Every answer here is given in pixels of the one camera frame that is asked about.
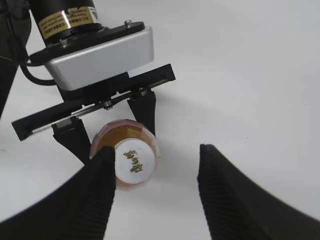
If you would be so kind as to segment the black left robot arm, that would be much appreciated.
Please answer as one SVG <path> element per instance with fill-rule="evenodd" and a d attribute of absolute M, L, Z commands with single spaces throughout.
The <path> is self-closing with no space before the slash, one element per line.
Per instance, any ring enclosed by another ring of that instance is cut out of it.
<path fill-rule="evenodd" d="M 91 0 L 0 3 L 0 105 L 21 70 L 33 84 L 58 89 L 62 103 L 15 120 L 24 141 L 48 128 L 81 162 L 94 146 L 81 117 L 127 100 L 135 120 L 154 133 L 155 87 L 175 80 L 170 64 L 130 76 L 154 60 L 153 29 L 126 20 L 109 28 Z"/>

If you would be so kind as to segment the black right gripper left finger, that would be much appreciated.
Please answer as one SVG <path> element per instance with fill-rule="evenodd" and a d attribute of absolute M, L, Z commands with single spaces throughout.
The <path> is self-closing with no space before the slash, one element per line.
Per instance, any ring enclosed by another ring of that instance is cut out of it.
<path fill-rule="evenodd" d="M 1 222 L 0 238 L 102 240 L 115 190 L 115 149 L 103 147 L 57 190 Z"/>

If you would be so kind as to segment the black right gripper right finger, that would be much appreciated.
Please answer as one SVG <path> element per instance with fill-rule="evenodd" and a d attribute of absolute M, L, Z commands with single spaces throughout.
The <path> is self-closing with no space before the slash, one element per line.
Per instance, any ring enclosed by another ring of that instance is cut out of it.
<path fill-rule="evenodd" d="M 213 240 L 318 240 L 319 220 L 257 185 L 214 145 L 199 146 L 198 191 Z"/>

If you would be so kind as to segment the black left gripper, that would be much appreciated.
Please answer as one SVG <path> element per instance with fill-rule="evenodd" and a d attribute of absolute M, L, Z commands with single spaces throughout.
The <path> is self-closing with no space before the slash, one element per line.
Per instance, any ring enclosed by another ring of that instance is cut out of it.
<path fill-rule="evenodd" d="M 99 109 L 111 109 L 130 98 L 127 103 L 135 120 L 155 136 L 156 95 L 151 89 L 175 79 L 172 65 L 166 64 L 136 76 L 125 72 L 74 91 L 60 89 L 62 103 L 11 124 L 20 141 L 52 127 L 53 138 L 86 165 L 90 160 L 91 142 L 78 117 Z"/>

